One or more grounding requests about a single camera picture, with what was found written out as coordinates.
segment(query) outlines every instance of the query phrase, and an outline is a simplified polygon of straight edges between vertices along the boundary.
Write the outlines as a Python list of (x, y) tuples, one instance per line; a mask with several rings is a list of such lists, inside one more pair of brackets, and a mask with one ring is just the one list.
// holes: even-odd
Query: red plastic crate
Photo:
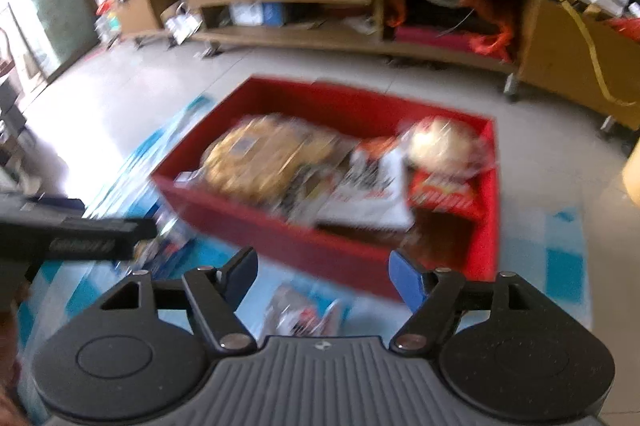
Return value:
[[(469, 124), (495, 151), (491, 119), (396, 96), (327, 82), (294, 82), (250, 77), (222, 101), (169, 153), (152, 178), (173, 209), (200, 232), (312, 275), (360, 291), (398, 299), (388, 279), (389, 250), (323, 231), (291, 226), (259, 209), (205, 191), (174, 186), (182, 171), (199, 167), (202, 153), (247, 114), (279, 113), (359, 138), (396, 135), (426, 116), (452, 117)], [(492, 280), (498, 255), (498, 175), (479, 176), (479, 197), (486, 209), (473, 231), (463, 273)]]

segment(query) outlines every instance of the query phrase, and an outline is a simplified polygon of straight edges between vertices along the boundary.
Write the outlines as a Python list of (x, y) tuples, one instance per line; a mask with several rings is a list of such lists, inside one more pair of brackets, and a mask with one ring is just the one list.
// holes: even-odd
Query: black round disc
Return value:
[(455, 334), (438, 362), (461, 398), (515, 422), (597, 412), (614, 375), (609, 351), (586, 330), (498, 331), (490, 322)]
[(33, 376), (49, 408), (78, 421), (127, 421), (171, 408), (196, 388), (207, 358), (190, 333), (109, 312), (72, 321), (38, 352)]

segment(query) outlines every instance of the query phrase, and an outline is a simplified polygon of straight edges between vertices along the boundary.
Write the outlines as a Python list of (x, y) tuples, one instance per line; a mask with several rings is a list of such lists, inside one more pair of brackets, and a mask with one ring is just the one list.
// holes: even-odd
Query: metal screw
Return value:
[(222, 336), (220, 340), (220, 346), (226, 348), (226, 350), (242, 350), (247, 348), (251, 344), (251, 338), (246, 334), (240, 332), (233, 332)]
[(420, 350), (427, 344), (427, 338), (420, 334), (403, 334), (396, 340), (396, 346), (401, 350)]

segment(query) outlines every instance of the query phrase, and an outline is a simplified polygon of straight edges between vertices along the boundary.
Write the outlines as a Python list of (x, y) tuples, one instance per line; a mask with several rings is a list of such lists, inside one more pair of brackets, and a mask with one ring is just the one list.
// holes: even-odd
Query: electronic device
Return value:
[[(467, 281), (393, 253), (414, 314), (390, 340), (272, 336), (234, 311), (254, 282), (247, 248), (182, 279), (137, 273), (36, 354), (50, 426), (595, 426), (614, 377), (607, 348), (515, 273)], [(158, 309), (184, 309), (193, 334)], [(457, 330), (463, 313), (489, 318)]]
[(0, 192), (0, 312), (30, 265), (44, 260), (129, 260), (158, 234), (153, 219), (85, 219), (79, 199)]

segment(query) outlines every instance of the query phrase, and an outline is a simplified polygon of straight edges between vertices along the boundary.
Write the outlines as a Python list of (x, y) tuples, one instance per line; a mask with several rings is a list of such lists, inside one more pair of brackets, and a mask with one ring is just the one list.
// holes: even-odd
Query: food package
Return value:
[(269, 302), (258, 343), (263, 343), (267, 336), (337, 336), (344, 317), (343, 307), (340, 300), (334, 300), (321, 313), (310, 297), (282, 284)]
[(405, 133), (403, 142), (409, 162), (431, 173), (469, 179), (490, 163), (474, 130), (453, 119), (427, 117)]
[(422, 170), (415, 172), (409, 186), (409, 204), (441, 213), (451, 213), (478, 222), (484, 212), (476, 191), (468, 181)]
[(304, 121), (253, 117), (209, 147), (201, 176), (212, 190), (274, 209), (302, 165), (337, 165), (344, 147), (335, 132)]
[(287, 188), (278, 212), (287, 222), (312, 228), (319, 210), (340, 182), (340, 174), (325, 166), (305, 164)]
[(405, 168), (396, 138), (360, 142), (350, 168), (318, 212), (319, 223), (407, 231), (414, 224), (405, 196)]

